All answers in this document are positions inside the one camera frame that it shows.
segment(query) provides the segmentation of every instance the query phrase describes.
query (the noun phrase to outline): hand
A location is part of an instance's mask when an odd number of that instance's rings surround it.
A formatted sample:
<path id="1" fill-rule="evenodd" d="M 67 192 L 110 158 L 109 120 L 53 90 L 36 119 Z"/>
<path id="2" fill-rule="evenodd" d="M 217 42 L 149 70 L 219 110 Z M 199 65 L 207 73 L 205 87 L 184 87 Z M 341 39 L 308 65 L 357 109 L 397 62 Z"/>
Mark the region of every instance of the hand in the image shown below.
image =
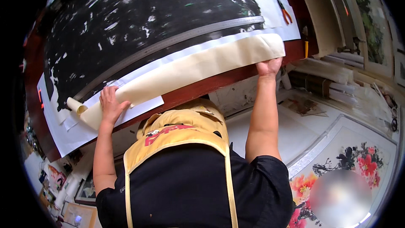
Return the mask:
<path id="1" fill-rule="evenodd" d="M 117 98 L 115 97 L 115 91 L 118 89 L 118 87 L 113 86 L 113 87 L 104 87 L 103 90 L 101 90 L 101 95 L 100 95 L 100 103 L 103 108 L 103 120 L 104 122 L 107 122 L 109 124 L 114 124 L 117 122 L 118 117 L 124 111 L 124 109 L 127 109 L 131 102 L 125 101 L 121 104 L 118 103 Z"/>
<path id="2" fill-rule="evenodd" d="M 257 72 L 259 76 L 268 76 L 276 79 L 276 75 L 280 69 L 282 57 L 270 59 L 260 63 L 256 63 Z"/>

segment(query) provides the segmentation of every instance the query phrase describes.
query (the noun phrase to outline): woman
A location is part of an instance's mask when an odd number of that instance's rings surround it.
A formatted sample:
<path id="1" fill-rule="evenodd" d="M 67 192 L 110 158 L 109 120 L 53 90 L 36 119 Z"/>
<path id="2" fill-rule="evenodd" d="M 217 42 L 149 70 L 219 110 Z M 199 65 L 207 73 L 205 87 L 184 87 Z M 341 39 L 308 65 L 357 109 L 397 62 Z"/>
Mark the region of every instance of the woman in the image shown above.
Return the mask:
<path id="1" fill-rule="evenodd" d="M 117 177 L 111 134 L 130 103 L 119 104 L 118 88 L 105 87 L 93 167 L 101 225 L 285 228 L 293 202 L 277 148 L 275 76 L 281 61 L 256 64 L 245 159 L 229 149 L 225 120 L 215 105 L 197 99 L 148 119 Z"/>

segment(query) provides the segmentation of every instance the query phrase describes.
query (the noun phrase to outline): metal ruler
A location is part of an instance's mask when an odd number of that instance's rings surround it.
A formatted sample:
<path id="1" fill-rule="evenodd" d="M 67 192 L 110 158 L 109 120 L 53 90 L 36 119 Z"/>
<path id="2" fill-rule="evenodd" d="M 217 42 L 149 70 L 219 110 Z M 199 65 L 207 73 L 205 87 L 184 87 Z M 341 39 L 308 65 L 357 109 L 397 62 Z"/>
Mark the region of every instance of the metal ruler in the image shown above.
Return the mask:
<path id="1" fill-rule="evenodd" d="M 115 73 L 119 72 L 120 70 L 128 67 L 129 65 L 135 63 L 136 61 L 149 56 L 157 51 L 160 51 L 164 48 L 172 46 L 176 43 L 183 42 L 185 40 L 204 35 L 207 33 L 212 33 L 215 31 L 231 28 L 231 27 L 238 27 L 244 26 L 249 24 L 255 23 L 263 23 L 265 19 L 262 16 L 253 16 L 253 17 L 246 17 L 246 18 L 238 18 L 233 20 L 226 20 L 218 23 L 209 24 L 203 27 L 194 28 L 184 33 L 180 33 L 178 35 L 172 36 L 170 38 L 164 39 L 163 41 L 157 42 L 147 48 L 144 48 L 133 55 L 125 58 L 121 62 L 117 63 L 107 71 L 104 71 L 101 75 L 95 78 L 92 82 L 86 85 L 80 92 L 78 92 L 73 98 L 75 100 L 79 100 L 84 97 L 87 93 L 93 90 L 96 86 L 101 84 L 104 80 L 108 79 Z"/>

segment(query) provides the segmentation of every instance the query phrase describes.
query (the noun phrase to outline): black t-shirt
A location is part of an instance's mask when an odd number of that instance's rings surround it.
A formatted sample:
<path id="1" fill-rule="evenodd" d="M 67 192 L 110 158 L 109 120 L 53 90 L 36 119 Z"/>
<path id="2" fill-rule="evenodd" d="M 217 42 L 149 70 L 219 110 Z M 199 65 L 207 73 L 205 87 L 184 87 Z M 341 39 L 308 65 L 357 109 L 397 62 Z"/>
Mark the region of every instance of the black t-shirt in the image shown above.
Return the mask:
<path id="1" fill-rule="evenodd" d="M 285 228 L 293 201 L 287 167 L 272 156 L 249 164 L 230 151 L 239 227 Z M 101 225 L 127 227 L 124 172 L 96 198 Z M 204 144 L 164 149 L 130 174 L 134 227 L 231 227 L 225 159 Z"/>

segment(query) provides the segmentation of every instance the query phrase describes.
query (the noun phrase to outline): orange-handled pliers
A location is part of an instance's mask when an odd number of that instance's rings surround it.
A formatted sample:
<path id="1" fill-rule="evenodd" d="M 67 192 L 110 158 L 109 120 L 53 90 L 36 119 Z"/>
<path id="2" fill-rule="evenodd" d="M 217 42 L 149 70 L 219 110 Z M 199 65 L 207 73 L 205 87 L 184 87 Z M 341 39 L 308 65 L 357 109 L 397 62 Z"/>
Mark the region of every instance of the orange-handled pliers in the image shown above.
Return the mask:
<path id="1" fill-rule="evenodd" d="M 287 23 L 287 25 L 289 25 L 290 23 L 292 23 L 292 19 L 291 16 L 288 14 L 288 12 L 286 11 L 286 9 L 284 8 L 283 4 L 281 3 L 280 0 L 277 0 L 277 3 L 279 4 L 280 8 L 281 8 L 281 12 L 283 13 L 283 17 L 284 17 L 284 21 Z"/>

